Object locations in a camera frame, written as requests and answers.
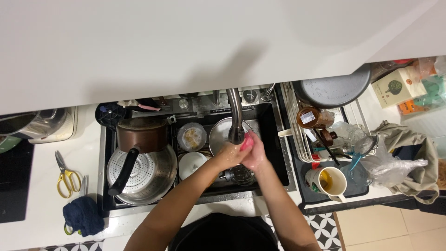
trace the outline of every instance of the mug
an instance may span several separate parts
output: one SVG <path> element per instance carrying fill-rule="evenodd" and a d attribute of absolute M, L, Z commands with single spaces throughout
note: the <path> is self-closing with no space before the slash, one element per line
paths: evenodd
<path fill-rule="evenodd" d="M 321 174 L 326 176 L 329 174 L 331 177 L 331 184 L 327 184 L 325 189 L 321 185 Z M 347 188 L 347 180 L 341 170 L 335 167 L 319 167 L 311 169 L 305 174 L 305 183 L 313 191 L 326 194 L 334 201 L 345 202 L 345 197 L 342 195 Z"/>

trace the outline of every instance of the green pot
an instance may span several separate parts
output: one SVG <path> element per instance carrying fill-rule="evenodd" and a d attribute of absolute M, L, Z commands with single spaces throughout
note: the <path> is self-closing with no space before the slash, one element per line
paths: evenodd
<path fill-rule="evenodd" d="M 15 147 L 22 139 L 16 138 L 13 136 L 6 136 L 0 137 L 3 138 L 3 140 L 0 139 L 0 153 L 4 153 L 6 151 L 11 150 L 13 147 Z"/>

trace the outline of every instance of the amber jar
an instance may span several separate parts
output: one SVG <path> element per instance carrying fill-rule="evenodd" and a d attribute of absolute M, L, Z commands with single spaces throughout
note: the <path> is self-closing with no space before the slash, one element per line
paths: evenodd
<path fill-rule="evenodd" d="M 327 110 L 307 106 L 300 109 L 297 113 L 296 120 L 302 128 L 325 129 L 333 125 L 335 122 L 335 114 Z"/>

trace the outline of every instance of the stainless steel colander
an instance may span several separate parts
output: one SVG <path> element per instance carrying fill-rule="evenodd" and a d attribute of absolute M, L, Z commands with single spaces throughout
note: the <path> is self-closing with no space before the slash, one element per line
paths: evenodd
<path fill-rule="evenodd" d="M 111 186 L 121 172 L 127 153 L 116 149 L 107 166 L 107 180 Z M 116 197 L 129 205 L 148 205 L 163 197 L 177 175 L 178 163 L 173 148 L 139 154 L 124 190 Z"/>

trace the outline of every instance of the pink sponge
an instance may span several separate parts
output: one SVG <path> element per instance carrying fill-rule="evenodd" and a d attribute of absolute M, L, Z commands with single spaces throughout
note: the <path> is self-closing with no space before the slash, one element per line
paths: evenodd
<path fill-rule="evenodd" d="M 240 147 L 240 151 L 243 151 L 246 148 L 253 146 L 253 145 L 254 145 L 254 140 L 252 140 L 249 133 L 245 133 L 245 141 L 242 143 L 242 146 Z"/>

